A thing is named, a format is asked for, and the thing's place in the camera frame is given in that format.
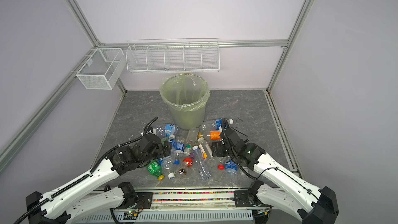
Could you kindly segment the yellow stripe white cap bottle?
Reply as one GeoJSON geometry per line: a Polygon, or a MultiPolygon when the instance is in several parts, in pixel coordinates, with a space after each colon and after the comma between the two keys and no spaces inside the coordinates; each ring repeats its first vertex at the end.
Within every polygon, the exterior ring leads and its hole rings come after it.
{"type": "Polygon", "coordinates": [[[213,158],[210,145],[204,138],[198,139],[198,145],[205,160],[213,158]]]}

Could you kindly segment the blue label bottle white cap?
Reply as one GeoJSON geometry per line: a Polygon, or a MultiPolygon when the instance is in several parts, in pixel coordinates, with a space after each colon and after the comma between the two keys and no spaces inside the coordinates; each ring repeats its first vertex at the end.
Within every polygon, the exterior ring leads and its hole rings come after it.
{"type": "Polygon", "coordinates": [[[172,158],[171,156],[161,158],[160,160],[160,166],[161,170],[164,176],[166,176],[168,179],[174,179],[175,174],[174,174],[174,162],[175,159],[172,158]]]}

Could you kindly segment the clear bottle blue label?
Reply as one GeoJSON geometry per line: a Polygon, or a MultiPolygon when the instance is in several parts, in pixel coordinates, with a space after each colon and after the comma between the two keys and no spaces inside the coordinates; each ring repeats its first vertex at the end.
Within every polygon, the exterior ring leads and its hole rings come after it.
{"type": "Polygon", "coordinates": [[[203,131],[213,131],[213,130],[219,130],[220,127],[222,126],[223,119],[214,119],[214,120],[207,120],[202,122],[202,124],[199,126],[199,130],[201,132],[203,131]]]}

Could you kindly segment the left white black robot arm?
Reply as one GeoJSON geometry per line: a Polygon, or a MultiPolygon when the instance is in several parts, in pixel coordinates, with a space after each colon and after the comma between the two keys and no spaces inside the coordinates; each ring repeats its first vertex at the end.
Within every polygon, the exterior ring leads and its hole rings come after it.
{"type": "Polygon", "coordinates": [[[152,133],[153,118],[143,133],[130,141],[116,145],[105,152],[90,170],[52,191],[34,192],[27,196],[27,211],[15,222],[28,219],[31,224],[66,224],[79,212],[78,201],[98,186],[136,169],[144,168],[151,161],[169,156],[168,142],[152,133]]]}

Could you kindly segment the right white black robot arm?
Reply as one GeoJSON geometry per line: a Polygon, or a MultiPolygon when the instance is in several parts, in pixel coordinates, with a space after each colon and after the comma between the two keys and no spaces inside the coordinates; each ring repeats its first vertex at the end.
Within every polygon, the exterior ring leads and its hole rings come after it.
{"type": "Polygon", "coordinates": [[[223,118],[220,138],[223,151],[253,180],[244,192],[243,203],[268,205],[295,217],[303,224],[333,224],[339,215],[335,192],[319,188],[279,164],[264,149],[243,140],[223,118]]]}

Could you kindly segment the green-lined mesh waste bin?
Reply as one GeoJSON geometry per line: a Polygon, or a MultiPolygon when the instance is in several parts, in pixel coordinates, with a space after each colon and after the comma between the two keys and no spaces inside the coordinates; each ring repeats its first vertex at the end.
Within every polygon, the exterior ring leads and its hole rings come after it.
{"type": "Polygon", "coordinates": [[[163,79],[159,87],[174,123],[184,130],[198,128],[210,98],[208,82],[196,74],[177,74],[163,79]]]}

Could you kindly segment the orange label bottle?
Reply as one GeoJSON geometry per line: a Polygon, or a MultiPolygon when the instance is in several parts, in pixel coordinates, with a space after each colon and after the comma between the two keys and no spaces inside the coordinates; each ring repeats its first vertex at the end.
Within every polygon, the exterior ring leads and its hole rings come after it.
{"type": "Polygon", "coordinates": [[[211,130],[199,132],[199,138],[203,138],[207,141],[218,141],[221,140],[220,137],[221,132],[219,130],[211,130]]]}

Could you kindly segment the crushed light blue label bottle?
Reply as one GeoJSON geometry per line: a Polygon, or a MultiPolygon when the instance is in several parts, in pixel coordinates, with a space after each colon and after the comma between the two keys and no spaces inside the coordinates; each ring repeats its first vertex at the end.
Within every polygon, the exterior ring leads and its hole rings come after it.
{"type": "Polygon", "coordinates": [[[160,124],[150,127],[150,131],[160,138],[169,137],[170,135],[177,135],[179,129],[179,126],[171,123],[160,124]]]}

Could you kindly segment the small green cap bottle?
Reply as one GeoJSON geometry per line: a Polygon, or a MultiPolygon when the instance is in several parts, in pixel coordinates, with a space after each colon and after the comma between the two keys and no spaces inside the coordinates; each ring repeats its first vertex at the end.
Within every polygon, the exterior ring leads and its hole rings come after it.
{"type": "Polygon", "coordinates": [[[191,153],[191,145],[186,145],[186,146],[184,147],[183,153],[184,153],[185,155],[189,156],[190,153],[191,153]]]}

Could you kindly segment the dark green soda bottle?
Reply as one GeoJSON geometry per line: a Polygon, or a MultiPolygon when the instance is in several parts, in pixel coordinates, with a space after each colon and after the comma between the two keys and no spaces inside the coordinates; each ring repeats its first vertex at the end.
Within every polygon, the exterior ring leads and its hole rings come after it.
{"type": "Polygon", "coordinates": [[[164,179],[161,166],[157,161],[151,161],[147,166],[147,170],[151,175],[155,176],[158,181],[162,181],[164,179]]]}

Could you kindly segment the blue label bottle lower right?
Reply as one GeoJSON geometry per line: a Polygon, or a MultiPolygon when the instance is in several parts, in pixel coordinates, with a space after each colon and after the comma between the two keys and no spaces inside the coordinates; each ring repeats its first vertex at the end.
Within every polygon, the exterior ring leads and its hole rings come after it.
{"type": "Polygon", "coordinates": [[[236,186],[237,184],[237,165],[232,161],[230,157],[226,159],[226,162],[224,164],[224,169],[225,169],[225,174],[226,174],[226,180],[227,186],[236,186]]]}

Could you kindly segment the clear square plastic container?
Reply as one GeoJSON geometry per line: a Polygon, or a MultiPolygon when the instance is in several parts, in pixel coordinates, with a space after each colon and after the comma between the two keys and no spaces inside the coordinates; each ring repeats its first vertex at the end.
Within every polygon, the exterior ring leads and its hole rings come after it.
{"type": "Polygon", "coordinates": [[[198,140],[199,129],[191,128],[186,137],[186,145],[193,146],[198,140]]]}

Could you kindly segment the clear crushed water bottle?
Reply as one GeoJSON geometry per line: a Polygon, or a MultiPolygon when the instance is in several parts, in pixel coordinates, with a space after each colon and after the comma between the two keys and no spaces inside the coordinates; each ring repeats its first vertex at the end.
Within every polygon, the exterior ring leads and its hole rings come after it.
{"type": "Polygon", "coordinates": [[[199,169],[200,176],[202,180],[207,180],[211,178],[210,169],[202,155],[202,152],[198,146],[193,146],[193,154],[195,158],[195,163],[199,169]]]}

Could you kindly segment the red cap cola bottle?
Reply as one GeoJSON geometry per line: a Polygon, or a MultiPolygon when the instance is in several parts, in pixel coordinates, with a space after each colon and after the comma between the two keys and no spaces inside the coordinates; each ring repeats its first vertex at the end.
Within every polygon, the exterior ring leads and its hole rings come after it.
{"type": "Polygon", "coordinates": [[[175,170],[175,175],[177,177],[186,177],[188,175],[188,171],[191,169],[193,165],[193,160],[191,158],[185,158],[175,170]]]}

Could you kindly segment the small white mesh basket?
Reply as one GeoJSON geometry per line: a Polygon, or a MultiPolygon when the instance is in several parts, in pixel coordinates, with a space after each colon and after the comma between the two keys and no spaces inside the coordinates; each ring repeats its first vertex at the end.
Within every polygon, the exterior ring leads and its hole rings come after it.
{"type": "Polygon", "coordinates": [[[112,90],[125,66],[121,48],[97,48],[76,76],[86,89],[112,90]]]}

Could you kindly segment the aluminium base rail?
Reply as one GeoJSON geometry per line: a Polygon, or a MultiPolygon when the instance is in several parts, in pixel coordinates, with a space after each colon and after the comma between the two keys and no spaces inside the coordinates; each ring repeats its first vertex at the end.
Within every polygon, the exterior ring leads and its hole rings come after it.
{"type": "Polygon", "coordinates": [[[313,210],[316,201],[311,193],[304,190],[288,194],[266,184],[259,186],[254,193],[249,190],[135,192],[130,185],[125,185],[85,199],[60,197],[49,202],[46,216],[55,219],[66,214],[67,221],[71,223],[105,209],[120,209],[131,212],[132,215],[139,215],[144,209],[151,211],[174,209],[194,216],[208,208],[246,208],[259,213],[268,213],[275,207],[297,219],[302,219],[300,213],[308,214],[313,210]]]}

